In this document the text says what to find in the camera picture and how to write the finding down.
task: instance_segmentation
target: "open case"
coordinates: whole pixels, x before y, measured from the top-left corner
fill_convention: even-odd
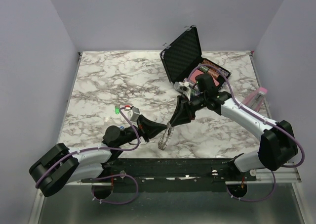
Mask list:
[[[182,35],[160,53],[160,58],[171,83],[182,82],[200,63],[217,67],[227,78],[231,75],[231,72],[228,70],[202,57],[198,30],[195,25],[187,27],[187,30]],[[225,82],[224,78],[219,74],[215,79],[219,83],[218,88]]]

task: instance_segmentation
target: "case lid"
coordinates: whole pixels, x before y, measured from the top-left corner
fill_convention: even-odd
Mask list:
[[[166,47],[160,57],[169,81],[181,82],[202,61],[197,27],[192,25]]]

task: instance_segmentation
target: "pink object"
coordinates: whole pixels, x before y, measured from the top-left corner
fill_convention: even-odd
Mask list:
[[[194,72],[193,72],[193,74],[192,74],[192,76],[190,77],[190,80],[191,81],[193,81],[194,83],[196,83],[197,81],[196,81],[196,77],[198,76],[198,75],[201,75],[201,74],[203,74],[203,72],[201,72],[200,70],[195,70]],[[218,86],[219,85],[219,82],[213,77],[213,81],[214,81],[214,83],[215,83],[215,86]]]
[[[246,99],[244,99],[242,103],[246,105],[248,108],[258,112],[267,92],[267,89],[260,87],[254,92],[252,92]]]

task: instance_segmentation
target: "wall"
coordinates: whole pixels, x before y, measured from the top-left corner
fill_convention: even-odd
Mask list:
[[[81,51],[163,49],[197,25],[203,50],[253,50],[283,0],[52,0]]]
[[[55,144],[78,53],[50,0],[0,0],[0,223],[25,224],[29,167]]]
[[[284,0],[254,53],[273,117],[288,120],[304,146],[299,173],[310,210],[316,210],[315,9],[315,0]]]

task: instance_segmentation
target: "marble tabletop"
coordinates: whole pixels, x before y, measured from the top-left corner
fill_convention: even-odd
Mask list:
[[[258,88],[249,52],[203,52],[203,57],[232,72],[229,81],[242,101]],[[146,118],[166,124],[179,93],[170,84],[159,51],[84,52],[81,58],[60,142],[68,147],[92,146],[102,141],[110,125],[128,127],[115,113],[116,105],[134,105]],[[267,115],[264,106],[260,112]],[[175,127],[168,147],[158,149],[162,133],[123,152],[128,158],[234,157],[257,150],[259,141],[232,120],[206,108],[190,124]]]

